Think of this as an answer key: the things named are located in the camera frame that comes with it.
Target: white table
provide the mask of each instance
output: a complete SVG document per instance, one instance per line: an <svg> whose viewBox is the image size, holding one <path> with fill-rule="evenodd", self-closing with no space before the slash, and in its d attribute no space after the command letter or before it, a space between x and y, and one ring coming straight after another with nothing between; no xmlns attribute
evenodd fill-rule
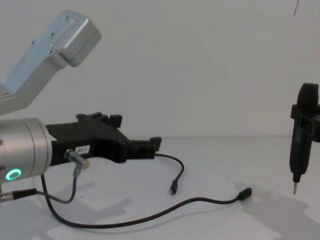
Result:
<svg viewBox="0 0 320 240"><path fill-rule="evenodd" d="M65 218L82 223L118 223L157 213L191 197L229 200L246 187L253 197L228 206L186 205L135 226L85 230L64 226L42 196L7 202L0 208L2 240L319 240L320 144L314 143L307 174L293 196L289 170L291 139L164 139L161 153L180 158L185 172L175 196L169 194L180 166L170 159L129 160L116 164L91 159L78 179L76 199L55 203ZM48 190L68 198L74 166L51 167ZM40 177L4 185L5 191L41 188Z"/></svg>

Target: white surface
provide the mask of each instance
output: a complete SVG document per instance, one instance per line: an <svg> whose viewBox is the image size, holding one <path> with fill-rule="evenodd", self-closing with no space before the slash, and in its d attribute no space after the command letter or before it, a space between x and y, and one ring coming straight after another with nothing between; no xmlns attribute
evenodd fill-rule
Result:
<svg viewBox="0 0 320 240"><path fill-rule="evenodd" d="M64 217L82 223L118 223L157 213L191 197L229 200L246 187L253 197L226 206L198 202L140 225L80 230L58 223L40 196L0 208L5 240L318 240L320 236L320 146L293 196L289 138L165 139L162 153L179 157L185 172L177 195L169 188L180 167L170 159L116 164L92 159L78 180L70 205L55 204ZM50 193L69 197L73 165L46 174ZM41 188L40 178L5 185L5 190Z"/></svg>
<svg viewBox="0 0 320 240"><path fill-rule="evenodd" d="M64 9L102 33L80 67L4 118L51 124L100 111L122 114L130 137L289 135L301 84L320 75L320 1L300 0L293 17L296 2L1 1L0 78Z"/></svg>

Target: black cable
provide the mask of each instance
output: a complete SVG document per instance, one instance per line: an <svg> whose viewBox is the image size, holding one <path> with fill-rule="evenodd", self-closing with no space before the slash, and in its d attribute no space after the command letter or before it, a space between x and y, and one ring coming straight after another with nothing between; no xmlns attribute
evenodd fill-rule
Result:
<svg viewBox="0 0 320 240"><path fill-rule="evenodd" d="M60 199L60 198L57 198L51 194L48 194L46 192L42 192L42 191L36 191L36 194L39 194L39 195L43 195L45 197L48 197L54 201L57 201L61 204L69 204L73 201L73 199L75 198L75 195L76 195L76 190L77 190L77 178L74 177L73 178L73 184L72 184L72 193L71 193L71 196L68 200L63 200L63 199Z"/></svg>
<svg viewBox="0 0 320 240"><path fill-rule="evenodd" d="M45 176L42 174L41 175L41 182L42 182L42 187L43 187L43 192L45 194L48 193L47 190L47 185L46 185L46 180L45 180ZM237 197L235 197L232 200L229 201L220 201L220 200L214 200L214 199L210 199L210 198L205 198L205 197L194 197L194 198L190 198L187 199L185 201L182 201L162 212L156 213L154 215L148 216L148 217L144 217L141 219L137 219L137 220L133 220L133 221L127 221L127 222L122 222L122 223L114 223L114 224L82 224L82 223L77 223L77 222L72 222L69 220L64 219L63 217L61 217L56 210L54 209L54 207L52 206L52 203L50 201L50 198L46 195L45 196L45 200L46 203L48 204L48 207L51 211L51 213L53 214L53 216L61 223L70 226L70 227L74 227L74 228L82 228L82 229L113 229L113 228L121 228L121 227L127 227L127 226L131 226L131 225L136 225L136 224L141 224L141 223L145 223L151 220L154 220L156 218L159 218L163 215L166 215L186 204L190 204L193 202L207 202L207 203L212 203L212 204L220 204L220 205L227 205L227 204L232 204L235 203L236 201L243 201L246 198L250 197L252 194L252 189L251 188L247 188L243 191L241 191L239 193L239 195Z"/></svg>
<svg viewBox="0 0 320 240"><path fill-rule="evenodd" d="M185 170L185 165L183 164L183 162L180 159L178 159L178 158L176 158L174 156L170 156L170 155L166 155L166 154L160 154L160 153L156 153L155 156L164 157L164 158L175 160L176 162L178 162L181 165L181 170L180 170L178 176L176 176L176 178L172 181L171 188L170 188L171 194L175 195L177 193L177 189L178 189L178 180L179 180L179 178L181 177L182 173Z"/></svg>

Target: white wall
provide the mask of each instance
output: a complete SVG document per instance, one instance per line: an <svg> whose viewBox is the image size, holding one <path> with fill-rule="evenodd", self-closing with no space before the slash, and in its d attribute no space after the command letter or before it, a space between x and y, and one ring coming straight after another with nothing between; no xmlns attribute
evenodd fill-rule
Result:
<svg viewBox="0 0 320 240"><path fill-rule="evenodd" d="M130 137L289 135L303 82L319 83L320 1L2 0L0 78L64 9L102 40L29 108L46 124L122 114ZM78 95L71 98L70 92Z"/></svg>

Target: green led ring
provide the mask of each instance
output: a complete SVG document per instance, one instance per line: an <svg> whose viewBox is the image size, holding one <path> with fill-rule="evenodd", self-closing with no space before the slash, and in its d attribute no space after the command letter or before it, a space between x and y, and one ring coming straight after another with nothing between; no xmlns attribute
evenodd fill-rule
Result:
<svg viewBox="0 0 320 240"><path fill-rule="evenodd" d="M18 177L20 177L20 175L22 174L22 171L19 168L15 168L10 170L6 176L5 179L7 179L8 181L13 181L15 179L17 179Z"/></svg>

